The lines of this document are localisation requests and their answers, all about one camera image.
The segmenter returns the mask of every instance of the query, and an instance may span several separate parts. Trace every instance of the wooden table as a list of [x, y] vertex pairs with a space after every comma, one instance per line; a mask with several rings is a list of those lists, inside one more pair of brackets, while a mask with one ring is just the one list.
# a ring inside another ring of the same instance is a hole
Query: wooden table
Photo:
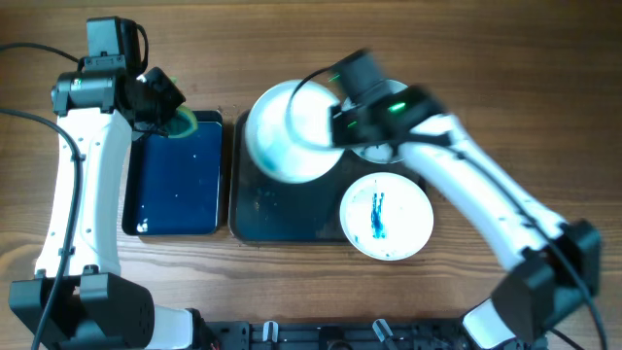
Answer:
[[[178, 77], [189, 107], [221, 110], [229, 125], [273, 85], [373, 48], [392, 77], [432, 89], [528, 191], [565, 217], [588, 218], [602, 230], [597, 304], [610, 348], [622, 348], [620, 6], [167, 2], [68, 0], [36, 7], [35, 0], [7, 0], [0, 5], [0, 42], [37, 42], [84, 55], [87, 18], [135, 19], [149, 35], [150, 65]], [[51, 53], [2, 52], [0, 106], [54, 119], [50, 87], [73, 68]], [[11, 281], [32, 277], [45, 239], [56, 140], [32, 122], [0, 118], [0, 349], [23, 349], [32, 340], [6, 300]], [[122, 276], [149, 288], [157, 303], [195, 307], [208, 320], [456, 317], [486, 298], [504, 273], [451, 203], [436, 191], [431, 200], [432, 238], [402, 262], [374, 261], [350, 246], [246, 246], [225, 226], [210, 237], [149, 239], [119, 228]], [[598, 348], [584, 308], [560, 329]], [[566, 348], [550, 338], [552, 348]]]

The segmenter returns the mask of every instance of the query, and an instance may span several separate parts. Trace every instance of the blue stain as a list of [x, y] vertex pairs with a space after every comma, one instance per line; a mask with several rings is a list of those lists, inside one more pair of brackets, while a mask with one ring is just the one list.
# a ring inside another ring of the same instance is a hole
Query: blue stain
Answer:
[[274, 163], [274, 161], [272, 161], [272, 160], [270, 160], [268, 158], [262, 159], [261, 163], [263, 163], [263, 166], [265, 166], [270, 171], [277, 171], [278, 170], [278, 168], [277, 168], [276, 164]]
[[385, 200], [385, 194], [380, 193], [380, 201], [378, 201], [378, 193], [373, 194], [373, 203], [371, 206], [371, 228], [373, 229], [373, 237], [387, 238], [385, 225], [382, 223], [382, 202]]

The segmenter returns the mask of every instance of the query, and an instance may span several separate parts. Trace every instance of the black tray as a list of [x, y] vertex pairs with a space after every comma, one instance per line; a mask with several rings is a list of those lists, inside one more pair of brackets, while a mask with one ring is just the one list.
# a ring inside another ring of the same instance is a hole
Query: black tray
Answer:
[[235, 124], [228, 215], [229, 229], [242, 241], [347, 242], [339, 221], [341, 197], [367, 174], [393, 172], [425, 191], [423, 179], [401, 163], [376, 164], [352, 151], [346, 151], [328, 173], [314, 181], [292, 185], [272, 180], [255, 166], [246, 148], [248, 114], [243, 113]]
[[[480, 350], [462, 327], [461, 319], [416, 320], [388, 323], [398, 350]], [[328, 350], [335, 340], [347, 341], [353, 350], [386, 350], [371, 328], [361, 324], [279, 324], [278, 341], [263, 341], [262, 324], [209, 322], [206, 326], [219, 340], [221, 349], [240, 350]], [[534, 344], [512, 339], [493, 350], [546, 350], [546, 337]]]
[[[196, 115], [196, 119], [199, 123], [218, 123], [223, 125], [223, 117], [218, 111], [194, 111]], [[197, 232], [197, 233], [184, 233], [182, 230], [178, 228], [171, 228], [170, 231], [166, 233], [141, 233], [137, 230], [136, 223], [139, 221], [139, 212], [140, 212], [140, 182], [143, 180], [143, 176], [145, 174], [145, 170], [142, 167], [143, 158], [145, 154], [148, 152], [145, 140], [136, 140], [132, 142], [131, 151], [129, 154], [129, 166], [127, 170], [127, 186], [125, 189], [125, 202], [123, 206], [123, 214], [121, 219], [121, 227], [126, 234], [129, 235], [178, 235], [178, 234], [211, 234], [214, 233], [221, 222], [221, 214], [222, 204], [223, 204], [223, 142], [225, 140], [224, 136], [224, 128], [221, 129], [221, 143], [220, 143], [220, 167], [219, 167], [219, 177], [218, 177], [218, 185], [216, 188], [216, 193], [213, 192], [205, 192], [203, 193], [208, 198], [214, 198], [216, 200], [216, 212], [213, 213], [216, 215], [216, 222], [214, 224], [213, 229]]]

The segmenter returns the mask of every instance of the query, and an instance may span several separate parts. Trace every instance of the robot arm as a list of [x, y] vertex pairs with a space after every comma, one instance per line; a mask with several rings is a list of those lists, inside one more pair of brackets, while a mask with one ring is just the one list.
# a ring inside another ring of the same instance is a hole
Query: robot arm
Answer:
[[333, 145], [392, 146], [471, 221], [509, 272], [464, 318], [480, 347], [515, 336], [532, 343], [598, 293], [601, 237], [588, 222], [569, 225], [525, 192], [421, 88], [392, 93], [368, 52], [330, 70], [354, 103], [331, 108]]
[[[430, 136], [449, 133], [452, 148], [476, 160], [494, 175], [512, 196], [529, 208], [550, 238], [562, 234], [560, 227], [566, 223], [564, 219], [516, 184], [472, 141], [456, 116], [433, 116], [415, 126], [412, 132]], [[455, 153], [420, 143], [402, 144], [399, 153], [407, 167], [426, 178], [470, 220], [506, 271], [511, 271], [525, 260], [522, 252], [526, 248], [539, 251], [545, 247], [544, 239], [517, 213], [505, 194], [471, 164], [456, 157]], [[483, 349], [496, 347], [516, 337], [490, 299], [468, 312], [463, 325]]]
[[71, 256], [56, 275], [74, 183], [72, 153], [60, 138], [52, 219], [35, 279], [14, 282], [9, 305], [36, 332], [52, 283], [60, 283], [41, 337], [48, 348], [186, 349], [206, 338], [198, 313], [154, 305], [147, 289], [120, 277], [117, 251], [122, 164], [133, 136], [143, 135], [132, 131], [162, 127], [185, 98], [158, 68], [139, 77], [148, 46], [145, 37], [141, 62], [140, 25], [105, 17], [90, 19], [86, 27], [89, 56], [77, 71], [61, 74], [52, 89], [57, 124], [76, 141], [82, 159]]

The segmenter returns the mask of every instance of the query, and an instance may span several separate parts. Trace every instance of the white plate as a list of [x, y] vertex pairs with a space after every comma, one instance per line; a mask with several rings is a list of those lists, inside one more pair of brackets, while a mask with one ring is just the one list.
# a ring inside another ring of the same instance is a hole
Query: white plate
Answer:
[[383, 261], [419, 252], [430, 239], [434, 221], [426, 194], [393, 173], [369, 174], [352, 184], [341, 199], [339, 217], [350, 243]]
[[[246, 145], [255, 165], [267, 176], [301, 184], [319, 178], [339, 161], [343, 150], [317, 151], [295, 143], [285, 126], [285, 110], [300, 81], [281, 83], [253, 106], [245, 127]], [[308, 82], [295, 95], [292, 122], [297, 134], [320, 146], [331, 143], [329, 107], [339, 99], [327, 88]]]

